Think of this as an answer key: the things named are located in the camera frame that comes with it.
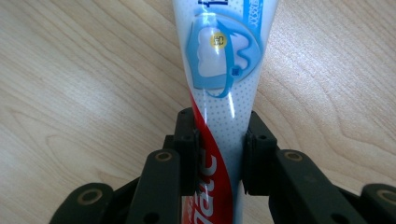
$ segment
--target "wooden table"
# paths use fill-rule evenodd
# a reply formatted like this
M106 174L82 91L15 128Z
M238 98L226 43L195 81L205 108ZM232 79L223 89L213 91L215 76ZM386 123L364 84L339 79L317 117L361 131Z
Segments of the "wooden table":
M396 186L395 88L396 1L280 1L254 109L281 148ZM136 178L190 105L171 0L1 0L0 222ZM265 198L244 223L272 223Z

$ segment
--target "wood grain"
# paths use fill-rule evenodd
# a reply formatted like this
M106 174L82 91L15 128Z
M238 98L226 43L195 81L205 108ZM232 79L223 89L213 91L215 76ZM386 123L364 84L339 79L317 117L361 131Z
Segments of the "wood grain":
M359 193L396 186L396 2L280 1L254 109L282 148ZM0 223L114 189L190 106L171 0L0 1ZM272 223L246 197L244 223Z

